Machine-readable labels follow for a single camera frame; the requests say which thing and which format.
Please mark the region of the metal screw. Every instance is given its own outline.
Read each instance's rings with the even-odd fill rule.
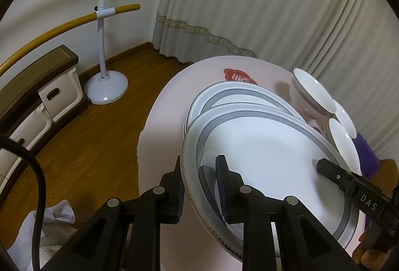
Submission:
[[[250,193],[252,191],[251,187],[248,185],[242,185],[240,187],[240,192],[241,193]]]
[[[298,203],[298,199],[296,197],[293,197],[292,195],[290,195],[289,197],[287,197],[287,202],[290,205],[296,205]]]
[[[116,198],[109,199],[107,205],[111,208],[116,207],[117,205],[119,205],[119,200]]]
[[[152,192],[154,192],[155,194],[163,194],[165,192],[165,188],[164,187],[155,187],[154,189],[152,189]]]

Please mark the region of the wooden floor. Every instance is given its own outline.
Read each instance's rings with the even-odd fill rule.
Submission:
[[[105,106],[91,105],[38,154],[47,182],[47,206],[70,202],[77,222],[87,221],[107,199],[138,196],[136,146],[162,88],[187,67],[153,49],[108,65],[129,79],[126,94]],[[37,205],[36,178],[27,168],[0,212],[0,240],[8,248],[26,215]]]

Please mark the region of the drawer handle hole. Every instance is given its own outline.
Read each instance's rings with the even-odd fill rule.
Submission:
[[[26,140],[24,138],[21,138],[20,140],[17,141],[17,143],[23,146],[23,144],[26,143]]]
[[[47,100],[51,101],[53,98],[55,98],[59,94],[59,88],[56,87],[54,90],[52,90],[49,94],[47,94]]]

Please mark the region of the yellow wooden rail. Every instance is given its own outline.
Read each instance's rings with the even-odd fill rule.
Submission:
[[[130,11],[136,11],[140,9],[140,4],[130,4],[124,6],[115,7],[115,14],[126,13]],[[28,53],[41,46],[43,43],[59,36],[60,34],[72,30],[83,24],[93,22],[97,20],[97,14],[91,13],[80,18],[76,18],[72,21],[64,23],[50,31],[43,33],[41,36],[33,39],[31,42],[27,43],[21,49],[13,53],[9,58],[6,59],[4,63],[0,65],[0,76],[2,76],[12,65],[14,65],[21,58],[25,57]]]

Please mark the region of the pink table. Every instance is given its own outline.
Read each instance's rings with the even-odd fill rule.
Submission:
[[[256,82],[289,102],[292,74],[266,61],[220,56],[197,62],[170,80],[155,101],[137,147],[140,194],[157,186],[172,171],[180,155],[183,125],[195,97],[204,88],[224,80]],[[359,244],[365,216],[360,212],[349,254]],[[161,226],[161,261],[167,271],[239,271],[241,262],[226,252],[203,227],[188,198],[176,225]]]

